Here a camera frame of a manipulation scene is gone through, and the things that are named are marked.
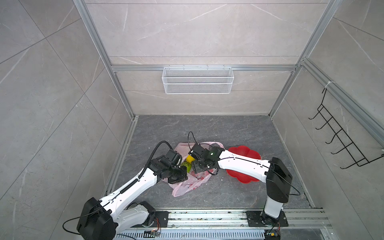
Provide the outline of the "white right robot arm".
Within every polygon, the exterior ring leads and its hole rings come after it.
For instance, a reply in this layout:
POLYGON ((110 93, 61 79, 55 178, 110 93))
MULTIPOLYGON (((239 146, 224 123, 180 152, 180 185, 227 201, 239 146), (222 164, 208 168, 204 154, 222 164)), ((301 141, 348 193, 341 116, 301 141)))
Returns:
POLYGON ((220 147, 205 149, 194 145, 186 160, 198 174, 211 169, 223 169, 250 176, 266 184, 267 200, 261 213, 265 225, 274 225, 283 217, 283 205, 289 201, 293 177, 278 158, 258 160, 241 156, 220 147))

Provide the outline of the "red flower-shaped bowl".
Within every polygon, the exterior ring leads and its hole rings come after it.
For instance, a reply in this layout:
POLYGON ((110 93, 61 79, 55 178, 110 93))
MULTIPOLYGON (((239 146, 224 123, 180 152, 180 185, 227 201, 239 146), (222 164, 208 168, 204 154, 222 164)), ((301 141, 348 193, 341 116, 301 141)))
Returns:
POLYGON ((231 147, 222 157, 225 159, 221 164, 231 177, 243 184, 260 182, 258 178, 262 177, 264 169, 258 152, 246 146, 231 147))

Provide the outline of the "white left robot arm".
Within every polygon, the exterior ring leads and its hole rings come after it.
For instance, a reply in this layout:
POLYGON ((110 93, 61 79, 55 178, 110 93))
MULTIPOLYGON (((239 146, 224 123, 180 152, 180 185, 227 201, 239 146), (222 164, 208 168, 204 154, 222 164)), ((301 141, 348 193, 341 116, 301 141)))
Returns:
POLYGON ((188 179, 182 159, 167 141, 160 141, 135 177, 100 200, 90 198, 79 217, 64 222, 63 230, 85 240, 112 240, 122 227, 118 217, 141 193, 163 179, 172 184, 188 179))

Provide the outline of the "green fake kiwi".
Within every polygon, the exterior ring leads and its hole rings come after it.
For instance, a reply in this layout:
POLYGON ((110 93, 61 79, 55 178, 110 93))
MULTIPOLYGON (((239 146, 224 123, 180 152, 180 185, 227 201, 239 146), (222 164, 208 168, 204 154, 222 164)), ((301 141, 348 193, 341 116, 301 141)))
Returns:
POLYGON ((181 166, 184 166, 187 168, 187 173, 189 173, 192 169, 192 164, 189 162, 182 162, 181 166))

